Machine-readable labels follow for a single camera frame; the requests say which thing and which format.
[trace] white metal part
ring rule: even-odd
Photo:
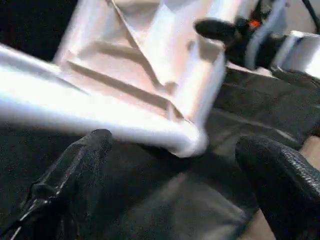
[[[242,2],[80,0],[55,65],[0,45],[0,119],[77,134],[106,128],[119,140],[199,155],[225,56],[193,22],[233,22]]]

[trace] metal tube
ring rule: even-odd
[[[163,147],[179,157],[201,154],[207,136],[191,122],[174,122],[108,96],[91,96],[0,65],[0,120],[59,132],[108,129],[115,139]]]

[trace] metal surface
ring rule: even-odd
[[[320,86],[320,36],[293,31],[271,64],[273,74],[291,84]]]
[[[131,4],[145,2],[112,2],[113,7],[104,0],[79,1],[57,53],[56,65],[0,45],[0,76],[3,80],[0,88],[0,120],[78,135],[104,128],[110,130],[117,140],[162,147],[182,158],[202,154],[208,141],[204,124],[223,82],[226,66],[221,42],[215,43],[198,36],[193,30],[193,22],[207,16],[233,23],[238,15],[245,14],[247,0],[161,3],[155,17],[150,19],[153,28],[143,44],[140,38],[136,38],[133,27],[136,26],[134,23],[144,26],[146,20],[124,10],[130,10]],[[98,52],[96,61],[90,55],[85,61],[80,59],[83,71],[77,72],[71,66],[70,62],[79,56],[81,49],[97,39],[102,41],[106,22],[108,26],[117,26],[116,22],[106,20],[106,17],[112,17],[112,8],[118,10],[115,20],[125,17],[120,24],[124,24],[125,33],[131,34],[136,45],[142,47],[141,52],[145,56],[141,57],[153,66],[155,75],[163,77],[158,79],[159,83],[167,86],[166,83],[173,81],[176,84],[172,94],[170,91],[150,90],[146,87],[149,85],[145,84],[147,80],[142,81],[141,85],[130,83],[134,74],[130,68],[126,68],[124,58],[116,56],[106,62],[104,51]],[[169,22],[169,32],[163,29],[162,24],[163,20],[168,20],[168,15],[172,20]],[[153,52],[157,50],[155,44],[162,46],[160,51]],[[125,49],[137,51],[136,45],[126,46]],[[167,58],[167,53],[174,57]],[[134,61],[132,64],[135,68],[139,65]],[[174,70],[180,69],[173,79],[167,78],[168,72],[162,68],[167,65]],[[105,73],[106,70],[115,71],[118,75],[110,76]],[[142,80],[141,72],[136,74],[139,81]],[[105,77],[105,82],[101,81],[101,76]],[[125,83],[121,86],[127,87],[125,90],[112,85],[121,81]],[[139,94],[143,92],[143,96],[147,96],[146,99],[138,99],[134,92],[138,90]],[[165,104],[156,107],[163,108],[166,111],[164,114],[162,109],[159,113],[156,111],[158,109],[152,108],[156,105],[152,97],[157,100],[162,98],[159,105]]]

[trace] orange component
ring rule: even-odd
[[[260,22],[258,20],[252,19],[249,21],[250,27],[257,28],[260,26]]]

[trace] black cable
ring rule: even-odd
[[[314,8],[312,7],[309,0],[302,0],[302,2],[305,5],[306,9],[308,10],[312,20],[314,21],[316,33],[320,34],[320,19],[318,18]]]

